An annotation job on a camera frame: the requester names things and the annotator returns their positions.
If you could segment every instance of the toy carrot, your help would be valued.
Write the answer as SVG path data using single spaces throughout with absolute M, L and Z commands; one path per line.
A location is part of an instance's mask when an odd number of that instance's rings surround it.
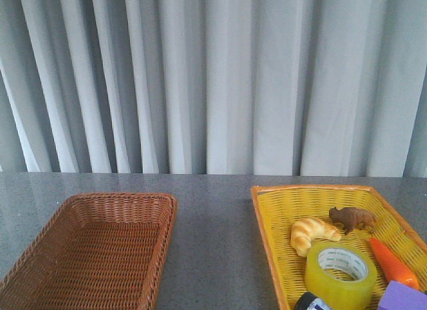
M 371 237 L 369 243 L 371 244 L 375 258 L 386 275 L 387 281 L 395 280 L 413 289 L 420 289 L 420 284 L 412 270 L 401 262 L 383 242 Z

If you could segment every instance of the granite table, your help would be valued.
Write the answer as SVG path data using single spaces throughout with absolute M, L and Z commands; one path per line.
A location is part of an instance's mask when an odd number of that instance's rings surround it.
M 156 309 L 277 309 L 252 185 L 369 185 L 427 239 L 427 179 L 0 173 L 0 277 L 66 200 L 82 192 L 166 192 L 179 208 Z

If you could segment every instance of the yellow tape roll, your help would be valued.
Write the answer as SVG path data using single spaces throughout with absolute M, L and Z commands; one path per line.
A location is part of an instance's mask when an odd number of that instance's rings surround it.
M 337 279 L 324 269 L 349 274 L 353 281 Z M 333 310 L 363 310 L 371 300 L 377 277 L 373 262 L 355 248 L 335 242 L 315 244 L 309 251 L 306 288 Z

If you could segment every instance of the curtain fold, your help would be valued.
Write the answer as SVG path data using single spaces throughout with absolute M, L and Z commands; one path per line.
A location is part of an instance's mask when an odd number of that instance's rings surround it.
M 0 0 L 0 171 L 427 177 L 427 0 Z

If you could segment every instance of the purple sponge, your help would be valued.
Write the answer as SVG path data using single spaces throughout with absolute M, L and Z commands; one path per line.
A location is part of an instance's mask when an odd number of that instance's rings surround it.
M 427 295 L 397 281 L 391 281 L 378 304 L 378 310 L 426 310 Z

